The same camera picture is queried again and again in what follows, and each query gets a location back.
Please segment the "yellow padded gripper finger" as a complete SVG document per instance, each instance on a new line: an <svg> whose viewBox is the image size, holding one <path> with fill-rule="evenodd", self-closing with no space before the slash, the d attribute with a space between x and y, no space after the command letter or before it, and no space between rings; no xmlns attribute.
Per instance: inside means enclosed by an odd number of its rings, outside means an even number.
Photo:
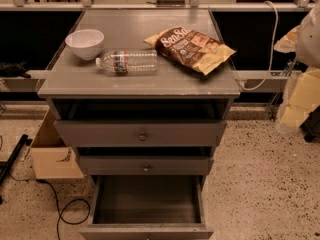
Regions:
<svg viewBox="0 0 320 240"><path fill-rule="evenodd" d="M320 69L308 67L304 73L293 73L286 83L283 102L276 116L276 130L295 133L309 115L320 106Z"/></svg>
<svg viewBox="0 0 320 240"><path fill-rule="evenodd" d="M296 40L299 26L292 28L274 45L274 50L280 53L290 53L296 51Z"/></svg>

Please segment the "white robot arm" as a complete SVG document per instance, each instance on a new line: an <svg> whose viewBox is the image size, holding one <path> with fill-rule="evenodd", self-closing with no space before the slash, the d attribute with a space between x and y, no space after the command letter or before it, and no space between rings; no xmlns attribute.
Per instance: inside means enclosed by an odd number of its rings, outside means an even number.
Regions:
<svg viewBox="0 0 320 240"><path fill-rule="evenodd" d="M295 60L307 66L286 83L283 102L277 112L276 129L293 133L320 106L320 4L301 23L278 40L274 50L295 53Z"/></svg>

